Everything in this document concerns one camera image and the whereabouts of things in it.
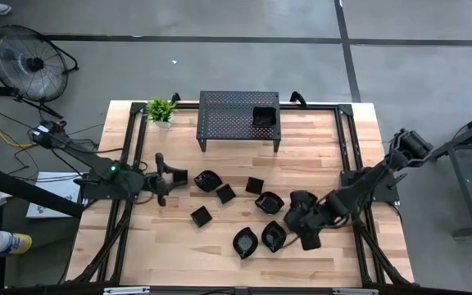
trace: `white paper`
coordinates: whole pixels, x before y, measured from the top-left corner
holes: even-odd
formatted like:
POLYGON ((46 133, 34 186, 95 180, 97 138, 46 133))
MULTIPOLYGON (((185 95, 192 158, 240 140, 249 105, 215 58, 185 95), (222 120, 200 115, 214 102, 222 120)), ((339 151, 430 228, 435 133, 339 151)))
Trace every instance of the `white paper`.
MULTIPOLYGON (((48 178, 48 177, 65 177, 65 176, 76 176, 75 172, 39 172, 38 179, 48 178)), ((37 183, 38 188, 49 191, 50 193, 55 193, 58 196, 64 197, 67 200, 72 202, 78 202, 79 195, 79 185, 74 183, 74 179, 80 179, 80 177, 74 177, 73 179, 68 179, 64 181, 55 181, 55 182, 43 182, 37 183)), ((27 218, 62 218, 70 217, 67 214, 54 211, 52 209, 45 208, 44 206, 39 206, 33 203, 29 204, 29 210, 26 212, 27 218)))

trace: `white pot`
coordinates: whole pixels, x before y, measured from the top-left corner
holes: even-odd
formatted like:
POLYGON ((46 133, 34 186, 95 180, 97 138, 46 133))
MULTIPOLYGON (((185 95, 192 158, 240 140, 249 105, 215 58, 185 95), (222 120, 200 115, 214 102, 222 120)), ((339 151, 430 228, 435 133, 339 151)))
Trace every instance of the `white pot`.
POLYGON ((162 121, 154 121, 156 123, 156 126, 163 128, 163 129, 169 129, 170 128, 170 122, 162 122, 162 121))

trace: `green plant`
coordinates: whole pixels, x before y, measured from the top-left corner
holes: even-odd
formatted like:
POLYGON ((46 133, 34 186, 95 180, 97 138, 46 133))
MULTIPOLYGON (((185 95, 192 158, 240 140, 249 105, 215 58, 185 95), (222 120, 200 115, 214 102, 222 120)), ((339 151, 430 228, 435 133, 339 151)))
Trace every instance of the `green plant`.
POLYGON ((168 122, 175 111, 176 104, 162 98, 152 98, 145 106, 149 119, 153 121, 168 122))

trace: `potted plant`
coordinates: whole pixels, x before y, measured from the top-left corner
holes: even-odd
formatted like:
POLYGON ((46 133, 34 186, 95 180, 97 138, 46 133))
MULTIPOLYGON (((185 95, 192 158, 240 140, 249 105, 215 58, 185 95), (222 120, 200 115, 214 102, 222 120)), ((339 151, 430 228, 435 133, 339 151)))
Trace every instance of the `potted plant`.
POLYGON ((172 113, 176 108, 175 103, 170 103, 162 98, 152 98, 145 107, 147 108, 149 120, 153 120, 158 127, 170 128, 172 113))

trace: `black square block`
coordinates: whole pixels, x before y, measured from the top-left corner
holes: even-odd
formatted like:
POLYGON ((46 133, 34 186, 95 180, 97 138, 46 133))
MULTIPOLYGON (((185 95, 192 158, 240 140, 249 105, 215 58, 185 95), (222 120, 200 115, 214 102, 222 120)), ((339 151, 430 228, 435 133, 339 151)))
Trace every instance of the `black square block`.
POLYGON ((236 197, 236 194, 234 193, 233 189, 228 184, 217 189, 216 194, 220 198, 222 204, 225 204, 226 202, 232 200, 233 197, 236 197))
POLYGON ((263 180, 255 179, 254 177, 249 177, 247 180, 247 187, 245 190, 249 193, 261 194, 263 189, 263 180))
POLYGON ((193 220, 196 223, 197 227, 202 227, 203 225, 205 225, 207 222, 211 221, 211 219, 212 219, 211 214, 205 208, 205 206, 202 206, 201 208, 199 208, 195 212, 193 212, 191 214, 191 217, 193 218, 193 220))

